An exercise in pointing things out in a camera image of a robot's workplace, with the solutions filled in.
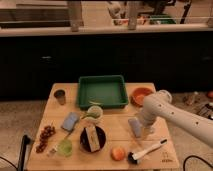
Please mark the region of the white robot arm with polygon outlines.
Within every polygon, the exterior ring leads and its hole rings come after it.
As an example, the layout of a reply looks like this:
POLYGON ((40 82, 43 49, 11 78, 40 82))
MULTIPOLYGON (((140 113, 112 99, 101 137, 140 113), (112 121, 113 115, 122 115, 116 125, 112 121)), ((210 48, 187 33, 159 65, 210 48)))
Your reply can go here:
POLYGON ((158 117, 162 117, 213 148, 213 121, 179 109, 171 101, 172 96, 166 90, 145 96, 139 112, 142 126, 151 127, 158 117))

